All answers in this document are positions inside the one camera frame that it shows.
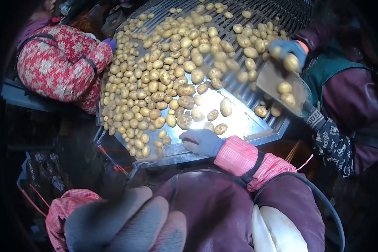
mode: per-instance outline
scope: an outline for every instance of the red floral jacket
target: red floral jacket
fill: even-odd
[[[38,33],[50,34],[56,42],[39,38],[41,41],[25,44],[17,62],[23,84],[44,97],[74,102],[87,113],[95,114],[101,72],[112,60],[111,47],[67,25],[46,26],[35,34]],[[96,65],[97,76],[86,59]]]

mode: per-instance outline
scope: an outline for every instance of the pink arm sleeve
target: pink arm sleeve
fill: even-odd
[[[234,176],[240,177],[255,166],[257,156],[258,151],[255,146],[233,135],[225,141],[214,163]],[[250,192],[254,192],[274,176],[285,171],[297,172],[297,169],[284,159],[267,153],[253,175],[253,180],[247,184],[247,188]]]

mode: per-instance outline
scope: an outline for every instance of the purple glove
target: purple glove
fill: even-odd
[[[216,157],[225,140],[220,139],[209,129],[188,129],[179,136],[183,147],[195,154]]]
[[[105,39],[102,42],[107,43],[112,48],[112,53],[115,53],[115,50],[116,50],[116,39],[107,38],[107,39]]]

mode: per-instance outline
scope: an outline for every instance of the maroon jacket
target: maroon jacket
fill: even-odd
[[[336,38],[350,61],[370,66],[361,49],[359,29],[316,24],[293,36],[307,45],[309,54]],[[323,86],[323,104],[326,116],[344,135],[360,128],[378,129],[378,83],[373,82],[367,69],[349,68],[336,73]],[[356,174],[378,161],[378,148],[355,142],[352,152]]]

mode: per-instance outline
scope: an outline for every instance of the blue glove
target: blue glove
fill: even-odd
[[[216,157],[225,142],[209,129],[188,129],[179,138],[187,150],[207,157]]]
[[[115,53],[115,50],[116,50],[116,39],[107,38],[107,39],[105,39],[102,42],[107,43],[112,48],[112,53]]]
[[[280,59],[283,60],[288,53],[293,53],[298,58],[298,72],[301,73],[307,59],[307,53],[301,44],[294,40],[276,40],[269,45],[269,51],[271,52],[276,46],[281,47],[280,54],[278,55]]]

